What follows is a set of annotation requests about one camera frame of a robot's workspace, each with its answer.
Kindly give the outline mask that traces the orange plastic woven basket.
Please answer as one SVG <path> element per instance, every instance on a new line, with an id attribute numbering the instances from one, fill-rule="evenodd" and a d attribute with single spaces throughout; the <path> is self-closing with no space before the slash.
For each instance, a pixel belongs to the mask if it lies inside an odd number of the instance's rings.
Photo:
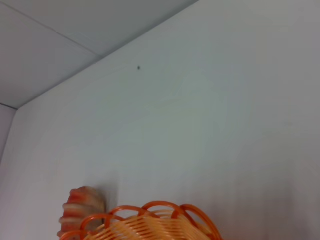
<path id="1" fill-rule="evenodd" d="M 191 204 L 152 201 L 86 217 L 59 240 L 223 240 L 212 220 Z"/>

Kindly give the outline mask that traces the orange white striped bread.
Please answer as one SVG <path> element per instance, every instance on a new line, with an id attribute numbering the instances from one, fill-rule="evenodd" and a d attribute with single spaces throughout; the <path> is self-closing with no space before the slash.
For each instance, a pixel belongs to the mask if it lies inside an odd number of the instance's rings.
<path id="1" fill-rule="evenodd" d="M 70 191 L 62 208 L 63 216 L 59 219 L 61 230 L 57 233 L 59 238 L 65 233 L 79 230 L 85 218 L 106 213 L 106 200 L 95 188 L 83 186 Z"/>

